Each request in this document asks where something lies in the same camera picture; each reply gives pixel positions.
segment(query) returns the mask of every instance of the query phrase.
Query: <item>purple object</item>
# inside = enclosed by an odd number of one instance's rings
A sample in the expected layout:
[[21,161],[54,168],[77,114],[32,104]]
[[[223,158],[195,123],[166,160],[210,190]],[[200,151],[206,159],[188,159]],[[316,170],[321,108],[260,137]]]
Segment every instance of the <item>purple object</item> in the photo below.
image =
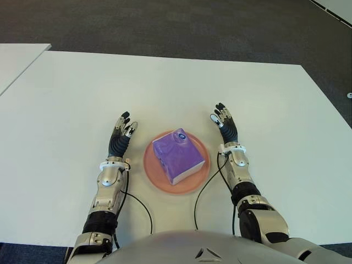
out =
[[182,128],[154,140],[153,149],[172,185],[196,173],[205,163]]

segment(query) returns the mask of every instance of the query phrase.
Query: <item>black joint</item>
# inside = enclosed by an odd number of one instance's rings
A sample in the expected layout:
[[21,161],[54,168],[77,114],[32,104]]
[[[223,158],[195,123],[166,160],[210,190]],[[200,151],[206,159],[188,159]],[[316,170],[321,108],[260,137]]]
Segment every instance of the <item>black joint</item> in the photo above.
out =
[[307,250],[307,251],[304,251],[300,256],[299,256],[299,260],[302,260],[304,261],[312,252]]
[[265,236],[270,243],[286,242],[287,240],[289,240],[288,235],[281,232],[271,232],[267,233]]
[[82,233],[99,232],[111,235],[117,227],[116,215],[107,211],[97,211],[88,215]]
[[241,236],[262,243],[259,224],[253,212],[251,210],[244,211],[239,218]]
[[109,142],[109,157],[123,157],[125,154],[130,138],[126,135],[117,137],[112,135]]
[[248,209],[270,210],[271,207],[268,205],[259,205],[259,204],[251,205],[250,203],[248,203],[247,200],[244,200],[238,207],[238,215],[240,215],[243,211],[246,211]]
[[108,239],[104,238],[101,245],[87,245],[80,246],[74,252],[74,255],[77,254],[95,254],[95,253],[106,253],[111,254],[112,252],[112,243]]
[[233,141],[238,142],[236,127],[228,127],[227,125],[224,125],[219,129],[225,144]]
[[231,200],[234,206],[237,206],[238,202],[249,195],[260,195],[257,187],[248,181],[239,183],[233,188]]

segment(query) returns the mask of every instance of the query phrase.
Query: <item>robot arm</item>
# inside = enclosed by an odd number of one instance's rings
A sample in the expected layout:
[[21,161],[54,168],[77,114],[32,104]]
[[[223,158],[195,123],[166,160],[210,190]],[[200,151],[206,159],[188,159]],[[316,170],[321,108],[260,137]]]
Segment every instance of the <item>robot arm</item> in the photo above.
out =
[[302,238],[290,238],[284,218],[261,195],[249,174],[246,149],[238,143],[235,123],[226,107],[219,103],[210,118],[219,127],[224,144],[219,153],[228,156],[225,165],[231,200],[238,210],[241,236],[293,256],[306,263],[351,263],[351,259],[326,250]]
[[130,166],[123,161],[137,122],[127,125],[129,113],[116,122],[109,142],[108,158],[100,164],[98,191],[90,207],[82,234],[77,237],[69,263],[96,263],[112,252],[112,237],[117,227],[121,189],[126,184]]

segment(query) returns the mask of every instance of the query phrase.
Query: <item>black fingertip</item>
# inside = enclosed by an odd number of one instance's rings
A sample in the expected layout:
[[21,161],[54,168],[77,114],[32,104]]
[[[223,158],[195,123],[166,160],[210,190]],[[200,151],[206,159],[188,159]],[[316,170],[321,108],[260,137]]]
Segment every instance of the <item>black fingertip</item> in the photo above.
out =
[[122,115],[121,115],[123,118],[127,118],[130,116],[130,113],[129,112],[124,112]]

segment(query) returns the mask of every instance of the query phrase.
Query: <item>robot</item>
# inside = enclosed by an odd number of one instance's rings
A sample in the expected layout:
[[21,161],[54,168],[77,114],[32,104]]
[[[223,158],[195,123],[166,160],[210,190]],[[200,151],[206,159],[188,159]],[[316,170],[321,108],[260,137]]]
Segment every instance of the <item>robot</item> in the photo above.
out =
[[251,178],[246,149],[238,142],[230,112],[219,103],[210,118],[219,127],[224,141],[219,147],[219,155],[225,157],[226,183],[238,211],[241,237],[198,230],[164,232],[112,252],[123,188],[130,169],[123,155],[138,127],[137,122],[128,125],[129,113],[125,112],[113,129],[108,158],[100,164],[97,194],[68,263],[351,264],[350,258],[305,239],[290,238],[286,221],[261,195]]

